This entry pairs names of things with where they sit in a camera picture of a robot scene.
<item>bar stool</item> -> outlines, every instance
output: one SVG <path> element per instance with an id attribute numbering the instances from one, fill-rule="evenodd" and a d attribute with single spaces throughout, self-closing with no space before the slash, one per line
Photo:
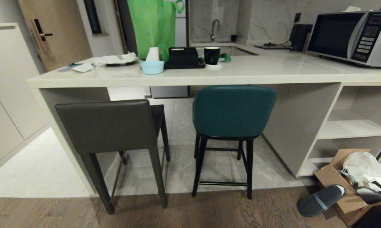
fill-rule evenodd
<path id="1" fill-rule="evenodd" d="M 252 199 L 253 143 L 265 128 L 277 97 L 271 88 L 253 85 L 217 85 L 201 89 L 193 102 L 196 129 L 196 173 L 192 196 L 200 185 L 246 186 Z M 236 140 L 237 149 L 206 148 L 207 140 Z M 247 141 L 247 156 L 242 147 Z M 237 151 L 247 171 L 246 183 L 199 181 L 206 150 Z"/>
<path id="2" fill-rule="evenodd" d="M 149 101 L 127 100 L 56 105 L 60 119 L 73 145 L 82 157 L 93 184 L 109 214 L 114 213 L 114 196 L 121 163 L 126 163 L 126 150 L 148 149 L 162 206 L 167 207 L 162 168 L 157 148 L 161 129 L 166 159 L 170 161 L 168 134 L 163 105 Z M 118 151 L 122 162 L 118 167 L 110 197 L 99 166 L 97 153 Z"/>

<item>white plastic bag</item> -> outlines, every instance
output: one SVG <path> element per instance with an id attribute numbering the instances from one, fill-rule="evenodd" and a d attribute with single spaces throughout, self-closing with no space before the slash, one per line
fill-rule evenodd
<path id="1" fill-rule="evenodd" d="M 370 187 L 375 191 L 381 189 L 373 184 L 377 181 L 381 185 L 381 164 L 368 152 L 355 152 L 350 154 L 344 161 L 342 173 L 347 175 L 358 187 Z"/>

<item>black stool leg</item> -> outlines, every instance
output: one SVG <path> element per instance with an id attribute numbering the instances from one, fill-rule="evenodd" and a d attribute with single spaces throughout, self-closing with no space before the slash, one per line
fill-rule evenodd
<path id="1" fill-rule="evenodd" d="M 162 140 L 164 140 L 164 150 L 165 150 L 165 154 L 166 154 L 166 160 L 170 161 L 168 131 L 166 130 L 165 114 L 162 118 L 161 132 L 162 132 Z"/>
<path id="2" fill-rule="evenodd" d="M 196 133 L 196 142 L 194 144 L 194 155 L 193 157 L 197 158 L 197 151 L 199 150 L 199 144 L 200 144 L 200 135 Z"/>
<path id="3" fill-rule="evenodd" d="M 81 154 L 81 157 L 86 169 L 88 170 L 89 176 L 98 191 L 99 197 L 102 200 L 103 205 L 105 205 L 106 211 L 109 214 L 113 214 L 114 206 L 110 202 L 110 195 L 107 191 L 106 183 L 103 179 L 102 170 L 100 169 L 96 154 Z"/>
<path id="4" fill-rule="evenodd" d="M 127 160 L 125 159 L 125 157 L 124 157 L 124 151 L 123 150 L 120 150 L 119 152 L 119 155 L 120 155 L 120 157 L 121 157 L 121 160 L 123 161 L 123 164 L 124 165 L 127 165 Z"/>
<path id="5" fill-rule="evenodd" d="M 203 159 L 205 157 L 206 145 L 207 145 L 207 138 L 202 137 L 202 139 L 200 140 L 200 148 L 199 148 L 198 156 L 196 159 L 196 174 L 194 176 L 193 192 L 192 192 L 193 197 L 196 196 L 197 187 L 199 186 L 200 173 L 202 172 L 202 164 L 203 164 Z"/>
<path id="6" fill-rule="evenodd" d="M 243 144 L 243 141 L 238 141 L 238 154 L 237 154 L 237 160 L 241 160 L 242 144 Z"/>
<path id="7" fill-rule="evenodd" d="M 158 195 L 162 201 L 162 207 L 166 208 L 168 206 L 168 201 L 165 195 L 164 179 L 162 177 L 162 168 L 160 155 L 158 153 L 158 147 L 149 148 L 149 156 L 151 158 L 152 168 L 154 170 L 155 180 L 158 186 Z"/>
<path id="8" fill-rule="evenodd" d="M 254 154 L 254 140 L 247 141 L 247 197 L 252 199 L 252 164 Z"/>

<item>wooden floor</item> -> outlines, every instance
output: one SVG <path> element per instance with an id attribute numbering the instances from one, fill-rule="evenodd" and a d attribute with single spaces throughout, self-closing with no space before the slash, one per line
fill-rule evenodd
<path id="1" fill-rule="evenodd" d="M 316 186 L 168 195 L 163 209 L 157 195 L 121 196 L 116 212 L 108 215 L 99 198 L 0 198 L 0 228 L 111 227 L 347 227 L 334 208 L 313 218 L 296 209 L 299 198 Z"/>

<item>slipper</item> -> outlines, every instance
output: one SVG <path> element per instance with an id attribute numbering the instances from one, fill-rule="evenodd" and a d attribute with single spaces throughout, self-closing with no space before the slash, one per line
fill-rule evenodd
<path id="1" fill-rule="evenodd" d="M 331 185 L 314 194 L 308 195 L 297 202 L 297 209 L 304 217 L 313 217 L 328 210 L 345 195 L 341 185 Z"/>
<path id="2" fill-rule="evenodd" d="M 367 204 L 374 204 L 381 201 L 381 194 L 370 187 L 358 187 L 355 191 Z"/>

